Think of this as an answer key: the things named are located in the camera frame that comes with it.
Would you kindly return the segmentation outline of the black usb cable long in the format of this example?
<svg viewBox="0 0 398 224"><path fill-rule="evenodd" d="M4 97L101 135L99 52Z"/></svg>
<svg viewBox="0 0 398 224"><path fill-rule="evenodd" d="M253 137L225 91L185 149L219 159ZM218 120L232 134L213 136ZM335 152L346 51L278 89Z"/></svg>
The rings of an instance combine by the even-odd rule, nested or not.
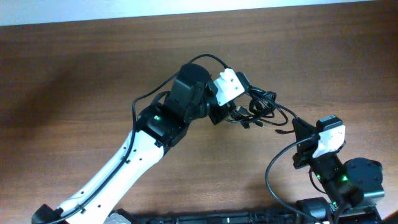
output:
<svg viewBox="0 0 398 224"><path fill-rule="evenodd" d="M275 108L274 112L279 112L277 108L280 108L285 114L289 113L293 116L293 118L298 118L298 116L292 110L276 102L276 92L265 91L258 87L253 87L251 90L246 92L246 95L251 98L249 102L249 112L255 112L257 110L260 111L265 107Z"/></svg>

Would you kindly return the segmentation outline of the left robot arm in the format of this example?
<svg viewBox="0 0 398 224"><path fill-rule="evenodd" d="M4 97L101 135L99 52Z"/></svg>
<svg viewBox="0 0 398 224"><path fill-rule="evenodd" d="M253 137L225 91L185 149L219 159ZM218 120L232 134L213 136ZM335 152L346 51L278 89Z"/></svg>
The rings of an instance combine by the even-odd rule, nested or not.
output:
<svg viewBox="0 0 398 224"><path fill-rule="evenodd" d="M234 99L251 88L245 74L226 68L216 80L200 65L187 63L138 116L115 155L75 195L53 210L43 204L32 223L104 223L135 181L174 147L198 118L213 124L235 109Z"/></svg>

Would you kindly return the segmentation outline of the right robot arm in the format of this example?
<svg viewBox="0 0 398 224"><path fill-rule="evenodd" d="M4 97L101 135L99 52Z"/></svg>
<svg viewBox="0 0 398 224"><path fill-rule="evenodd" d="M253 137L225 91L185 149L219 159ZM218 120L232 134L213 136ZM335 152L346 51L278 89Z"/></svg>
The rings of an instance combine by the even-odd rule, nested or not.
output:
<svg viewBox="0 0 398 224"><path fill-rule="evenodd" d="M305 214L325 223L381 223L377 202L385 196L382 165L357 157L341 162L338 153L346 144L343 121L331 115L312 126L301 118L292 121L299 141L294 167L310 168L310 180L317 179L326 198L298 200L297 223L311 223Z"/></svg>

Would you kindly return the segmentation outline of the black usb cable short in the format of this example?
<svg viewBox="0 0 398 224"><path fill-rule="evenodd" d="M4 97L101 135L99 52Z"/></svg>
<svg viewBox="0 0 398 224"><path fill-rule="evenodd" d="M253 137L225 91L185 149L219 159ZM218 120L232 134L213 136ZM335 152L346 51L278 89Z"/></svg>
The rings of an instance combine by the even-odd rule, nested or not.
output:
<svg viewBox="0 0 398 224"><path fill-rule="evenodd" d="M275 123L267 120L267 118L275 118L274 113L275 108L265 107L260 111L249 112L246 108L238 106L226 119L229 123L239 123L244 129L249 129L250 124L255 124L256 126L263 127L265 124L270 124L273 126L284 126L289 122L287 115L280 109L277 110L285 118L282 123Z"/></svg>

